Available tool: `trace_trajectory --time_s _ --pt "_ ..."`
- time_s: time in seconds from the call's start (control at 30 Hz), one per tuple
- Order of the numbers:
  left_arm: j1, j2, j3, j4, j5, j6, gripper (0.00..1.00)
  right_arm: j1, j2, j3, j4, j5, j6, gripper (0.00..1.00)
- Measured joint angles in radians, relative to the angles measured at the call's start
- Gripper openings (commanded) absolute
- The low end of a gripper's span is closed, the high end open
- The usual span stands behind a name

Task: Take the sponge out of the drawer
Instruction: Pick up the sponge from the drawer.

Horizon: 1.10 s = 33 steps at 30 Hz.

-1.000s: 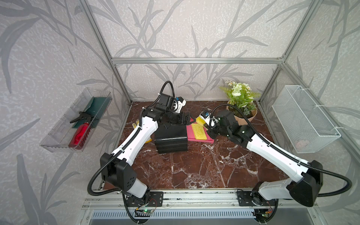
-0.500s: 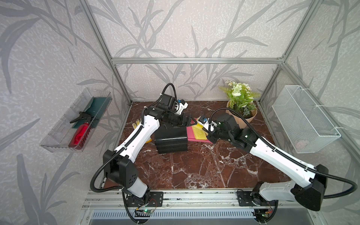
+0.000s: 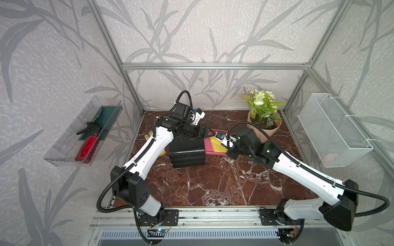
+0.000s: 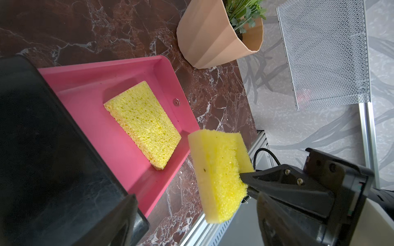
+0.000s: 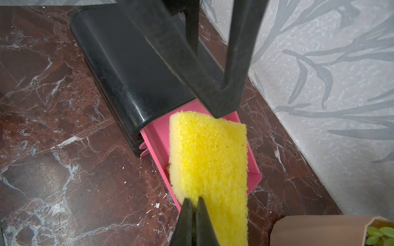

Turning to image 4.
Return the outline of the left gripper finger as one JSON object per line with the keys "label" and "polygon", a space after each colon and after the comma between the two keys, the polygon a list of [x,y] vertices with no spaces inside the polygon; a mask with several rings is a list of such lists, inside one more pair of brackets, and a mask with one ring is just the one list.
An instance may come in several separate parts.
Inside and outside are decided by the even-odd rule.
{"label": "left gripper finger", "polygon": [[136,196],[129,194],[74,245],[129,246],[136,214]]}

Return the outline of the bright yellow foam sponge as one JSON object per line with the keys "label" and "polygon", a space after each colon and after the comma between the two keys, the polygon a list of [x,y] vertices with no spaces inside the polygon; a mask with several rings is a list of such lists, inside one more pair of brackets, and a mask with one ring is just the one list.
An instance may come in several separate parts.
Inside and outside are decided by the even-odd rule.
{"label": "bright yellow foam sponge", "polygon": [[230,220],[247,195],[240,175],[254,172],[242,135],[204,129],[188,143],[206,222]]}

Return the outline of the black drawer unit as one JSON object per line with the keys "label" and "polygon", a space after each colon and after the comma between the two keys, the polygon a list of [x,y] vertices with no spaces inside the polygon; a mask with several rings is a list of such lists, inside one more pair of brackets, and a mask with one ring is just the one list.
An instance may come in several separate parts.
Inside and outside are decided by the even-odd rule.
{"label": "black drawer unit", "polygon": [[[1,59],[1,245],[74,246],[127,192],[25,57]],[[135,246],[149,230],[137,208]]]}

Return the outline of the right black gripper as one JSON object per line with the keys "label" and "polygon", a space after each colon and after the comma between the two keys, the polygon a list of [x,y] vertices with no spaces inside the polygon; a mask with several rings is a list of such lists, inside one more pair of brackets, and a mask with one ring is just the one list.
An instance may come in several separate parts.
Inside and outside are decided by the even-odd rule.
{"label": "right black gripper", "polygon": [[394,242],[394,193],[372,186],[371,169],[307,148],[303,171],[280,165],[241,173],[259,191],[257,215],[265,246],[320,246],[272,199],[325,218],[323,240],[330,246],[382,246]]}

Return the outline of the pink top drawer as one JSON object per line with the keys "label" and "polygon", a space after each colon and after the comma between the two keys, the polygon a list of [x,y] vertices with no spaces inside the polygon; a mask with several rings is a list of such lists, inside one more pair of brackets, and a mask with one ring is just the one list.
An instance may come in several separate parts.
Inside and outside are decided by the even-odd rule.
{"label": "pink top drawer", "polygon": [[41,68],[39,73],[148,216],[199,130],[168,58]]}

